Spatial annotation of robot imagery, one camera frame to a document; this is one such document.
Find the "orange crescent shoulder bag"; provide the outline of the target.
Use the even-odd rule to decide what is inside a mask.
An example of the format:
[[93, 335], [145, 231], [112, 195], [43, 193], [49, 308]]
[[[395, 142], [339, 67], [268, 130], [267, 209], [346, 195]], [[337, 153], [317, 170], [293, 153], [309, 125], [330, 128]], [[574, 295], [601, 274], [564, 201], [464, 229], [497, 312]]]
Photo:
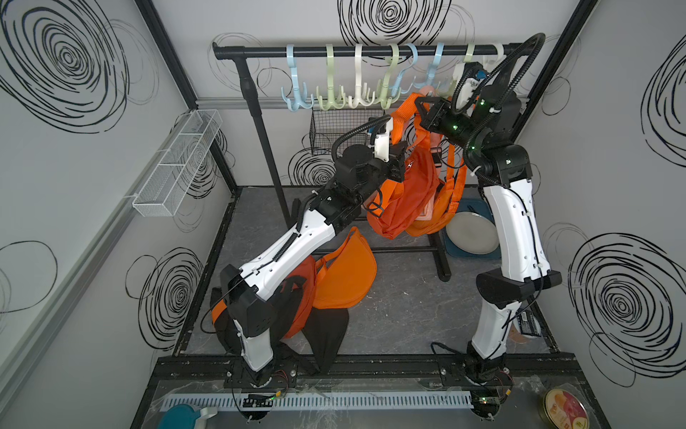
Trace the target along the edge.
[[437, 179], [437, 187], [423, 208], [419, 216], [407, 227], [406, 232], [414, 237], [439, 232], [446, 227], [457, 213], [466, 185], [467, 167], [464, 166], [459, 147], [448, 143], [447, 161], [439, 160], [439, 167], [435, 166], [433, 149], [441, 149], [442, 137], [437, 133], [427, 132], [421, 125], [419, 116], [414, 119], [416, 127], [416, 141], [421, 155], [429, 157], [430, 169], [423, 169], [429, 173], [429, 178]]

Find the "red-orange strap sling bag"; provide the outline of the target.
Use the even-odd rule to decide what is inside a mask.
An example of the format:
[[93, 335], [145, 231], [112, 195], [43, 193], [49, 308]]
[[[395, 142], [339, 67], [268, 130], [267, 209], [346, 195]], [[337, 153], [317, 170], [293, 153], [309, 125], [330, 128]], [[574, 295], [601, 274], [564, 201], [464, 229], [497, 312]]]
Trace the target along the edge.
[[[270, 327], [272, 342], [290, 338], [305, 326], [314, 303], [315, 264], [312, 256], [307, 257], [269, 298], [268, 303], [276, 311], [276, 319]], [[222, 294], [220, 288], [212, 289], [212, 324], [223, 347], [234, 352], [239, 344], [236, 326], [230, 321], [227, 304], [220, 300]]]

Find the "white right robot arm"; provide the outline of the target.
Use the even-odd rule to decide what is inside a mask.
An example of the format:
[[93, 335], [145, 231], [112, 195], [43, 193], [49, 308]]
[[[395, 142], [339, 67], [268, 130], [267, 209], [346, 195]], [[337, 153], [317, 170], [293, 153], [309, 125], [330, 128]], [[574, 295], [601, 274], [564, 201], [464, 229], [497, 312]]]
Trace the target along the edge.
[[473, 339], [464, 354], [464, 374], [485, 384], [503, 368], [507, 336], [528, 299], [561, 283], [541, 244], [532, 197], [532, 168], [526, 149], [516, 145], [512, 127], [520, 101], [482, 96], [470, 114], [452, 110], [446, 98], [419, 97], [420, 124], [462, 148], [464, 166], [478, 179], [494, 219], [501, 268], [476, 278], [482, 309]]

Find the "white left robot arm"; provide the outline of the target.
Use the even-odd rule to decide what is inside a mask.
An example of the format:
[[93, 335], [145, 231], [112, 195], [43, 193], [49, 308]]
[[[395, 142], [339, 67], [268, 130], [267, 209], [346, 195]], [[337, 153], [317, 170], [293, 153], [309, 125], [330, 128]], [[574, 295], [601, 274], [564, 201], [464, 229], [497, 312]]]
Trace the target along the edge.
[[221, 271], [221, 301], [232, 320], [228, 327], [239, 339], [240, 356], [255, 379], [274, 358], [271, 328], [278, 310], [272, 296], [300, 263], [361, 215], [384, 182], [404, 179], [406, 155], [405, 142], [390, 146], [384, 158], [365, 145], [346, 148], [334, 162], [334, 176], [305, 199], [294, 225], [280, 239], [241, 267], [228, 265]]

